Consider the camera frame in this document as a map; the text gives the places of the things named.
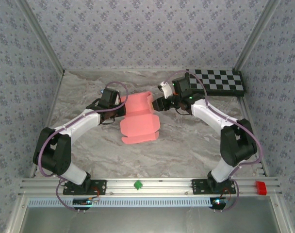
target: floor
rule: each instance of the floor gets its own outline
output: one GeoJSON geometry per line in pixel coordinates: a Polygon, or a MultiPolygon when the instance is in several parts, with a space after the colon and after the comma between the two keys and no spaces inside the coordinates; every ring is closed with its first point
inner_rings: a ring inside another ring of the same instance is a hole
{"type": "MultiPolygon", "coordinates": [[[[101,96],[106,83],[122,81],[131,94],[151,91],[160,97],[157,85],[172,71],[72,71],[65,73],[51,126],[67,123],[101,96]]],[[[121,94],[125,91],[117,88],[121,94]]],[[[210,97],[211,103],[226,114],[241,119],[234,97],[210,97]]],[[[220,160],[220,138],[206,123],[194,116],[181,116],[174,110],[156,113],[160,117],[157,140],[126,145],[119,123],[89,130],[72,146],[72,161],[92,177],[205,177],[220,160]]],[[[251,166],[237,176],[252,176],[251,166]]]]}

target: wall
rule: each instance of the wall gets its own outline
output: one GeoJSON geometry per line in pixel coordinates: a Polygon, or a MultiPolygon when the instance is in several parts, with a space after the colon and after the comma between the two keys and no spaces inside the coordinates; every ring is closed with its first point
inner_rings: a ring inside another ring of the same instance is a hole
{"type": "Polygon", "coordinates": [[[295,225],[295,0],[282,0],[243,68],[247,102],[270,175],[295,225]]]}
{"type": "Polygon", "coordinates": [[[232,67],[266,0],[29,0],[63,68],[232,67]]]}
{"type": "Polygon", "coordinates": [[[30,173],[58,79],[15,1],[0,1],[0,232],[30,173]]]}

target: checkerboard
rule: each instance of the checkerboard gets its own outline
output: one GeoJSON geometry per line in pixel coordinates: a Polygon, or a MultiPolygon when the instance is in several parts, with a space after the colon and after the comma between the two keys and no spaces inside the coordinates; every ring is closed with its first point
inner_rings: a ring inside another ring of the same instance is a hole
{"type": "MultiPolygon", "coordinates": [[[[241,72],[205,69],[190,69],[189,71],[195,73],[200,78],[208,95],[243,96],[245,93],[241,72]]],[[[202,86],[193,75],[186,73],[185,76],[189,78],[191,89],[196,89],[202,94],[204,93],[202,86]]]]}

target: green block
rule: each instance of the green block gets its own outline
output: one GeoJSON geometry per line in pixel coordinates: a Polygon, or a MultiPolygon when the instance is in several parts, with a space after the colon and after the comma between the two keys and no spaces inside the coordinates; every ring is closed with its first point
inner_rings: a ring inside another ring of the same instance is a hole
{"type": "Polygon", "coordinates": [[[133,184],[133,186],[134,186],[137,190],[139,190],[139,189],[143,186],[143,184],[142,184],[139,180],[137,180],[137,181],[133,184]]]}

